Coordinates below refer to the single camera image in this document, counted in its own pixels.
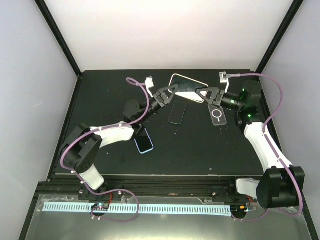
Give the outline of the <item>teal phone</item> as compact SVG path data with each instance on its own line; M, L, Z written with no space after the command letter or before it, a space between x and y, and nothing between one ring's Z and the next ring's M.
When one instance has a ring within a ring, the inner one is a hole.
M175 101L173 103L168 122L174 125L181 125L185 115L186 107L187 104L185 102Z

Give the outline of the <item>clear phone case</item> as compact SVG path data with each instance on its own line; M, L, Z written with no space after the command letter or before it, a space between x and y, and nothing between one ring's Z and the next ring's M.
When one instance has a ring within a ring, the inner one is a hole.
M214 126L224 126L227 124L227 119L224 113L224 109L221 106L214 106L207 104L212 124Z

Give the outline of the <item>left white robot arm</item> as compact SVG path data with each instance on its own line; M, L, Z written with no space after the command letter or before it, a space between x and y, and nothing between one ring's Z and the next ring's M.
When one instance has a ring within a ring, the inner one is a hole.
M141 87L146 96L146 102L129 100L123 111L124 121L118 123L89 127L78 125L60 148L60 165L62 168L77 174L79 179L88 185L89 193L97 200L103 199L108 192L104 178L95 166L99 150L108 145L131 140L143 130L143 122L156 112L166 107L178 91L177 84L159 89L149 96L146 89Z

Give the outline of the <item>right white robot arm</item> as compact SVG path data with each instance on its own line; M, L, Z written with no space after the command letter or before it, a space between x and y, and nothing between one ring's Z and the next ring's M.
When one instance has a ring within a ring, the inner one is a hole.
M198 88L195 92L211 106L234 111L235 123L252 145L263 169L260 180L238 178L234 185L228 187L228 198L238 202L247 195L256 199L264 209L302 209L305 172L301 167L294 167L284 156L268 126L262 122L258 111L261 84L254 80L246 81L238 95L218 87Z

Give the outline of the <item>phone in blue case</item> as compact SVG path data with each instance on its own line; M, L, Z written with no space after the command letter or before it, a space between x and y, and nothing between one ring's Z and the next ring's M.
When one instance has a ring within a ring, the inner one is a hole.
M134 134L134 142L140 154L146 154L154 149L154 144L145 127L142 127Z

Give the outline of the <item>right small circuit board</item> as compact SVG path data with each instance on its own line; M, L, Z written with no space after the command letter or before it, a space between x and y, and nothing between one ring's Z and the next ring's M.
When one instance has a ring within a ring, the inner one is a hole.
M254 205L239 205L236 207L237 213L248 213L257 209Z

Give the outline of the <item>small circuit board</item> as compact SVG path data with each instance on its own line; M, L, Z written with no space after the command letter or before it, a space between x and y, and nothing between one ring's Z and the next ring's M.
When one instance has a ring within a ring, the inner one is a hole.
M107 211L109 209L109 203L95 203L91 207L91 211Z
M257 209L254 205L239 205L236 207L237 213L248 213Z

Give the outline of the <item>left small circuit board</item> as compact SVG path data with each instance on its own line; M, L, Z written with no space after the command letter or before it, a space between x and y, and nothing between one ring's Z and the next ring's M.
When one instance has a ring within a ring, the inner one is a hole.
M91 207L91 211L107 211L109 209L109 203L95 203Z

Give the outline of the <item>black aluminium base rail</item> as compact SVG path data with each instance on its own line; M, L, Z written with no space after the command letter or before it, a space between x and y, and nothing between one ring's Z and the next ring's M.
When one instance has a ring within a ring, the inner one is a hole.
M39 182L35 195L75 195L89 202L119 201L131 197L196 197L213 198L215 202L240 203L248 193L238 193L239 176L106 176L97 190L88 190L72 176L59 176Z

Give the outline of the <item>right black frame post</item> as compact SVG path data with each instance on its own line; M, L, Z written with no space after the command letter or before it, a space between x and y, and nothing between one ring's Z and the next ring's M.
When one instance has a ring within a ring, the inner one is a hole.
M285 33L287 32L289 26L293 22L295 16L297 15L298 11L300 10L301 6L303 5L304 0L293 0L287 13L285 14L281 24L279 25L274 37L272 38L265 54L263 55L255 73L262 74L266 66L268 65L270 59L272 58L273 54L275 53L278 45L280 44L282 38L284 37Z

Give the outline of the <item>black frame post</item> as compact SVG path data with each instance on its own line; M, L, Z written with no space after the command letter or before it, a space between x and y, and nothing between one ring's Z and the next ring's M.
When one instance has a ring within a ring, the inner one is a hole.
M272 58L273 54L275 53L278 45L280 44L282 38L284 37L285 33L287 32L289 26L293 22L295 16L297 15L298 11L300 10L301 6L303 5L304 0L293 0L287 13L285 14L281 24L279 25L274 37L272 38L265 54L263 55L255 73L262 74L266 66L268 65L270 59Z
M40 10L42 16L44 17L47 25L49 26L52 34L54 35L58 45L60 46L62 52L64 53L64 56L66 57L69 65L71 66L72 70L74 71L75 75L77 77L82 76L82 71L80 70L65 38L63 37L63 34L57 25L51 11L49 10L49 7L47 6L46 2L44 0L35 0L34 1Z

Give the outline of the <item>left black frame post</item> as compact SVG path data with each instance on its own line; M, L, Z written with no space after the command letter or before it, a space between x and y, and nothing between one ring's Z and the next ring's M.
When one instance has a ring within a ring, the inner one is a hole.
M47 6L46 2L44 0L35 0L34 1L40 10L42 16L44 17L47 25L49 26L52 34L54 35L58 45L60 46L62 52L64 53L64 56L66 57L69 65L71 66L72 70L74 71L75 75L77 77L82 76L82 71L80 70L65 38L63 37L63 34L57 25L51 11L49 10L49 7Z

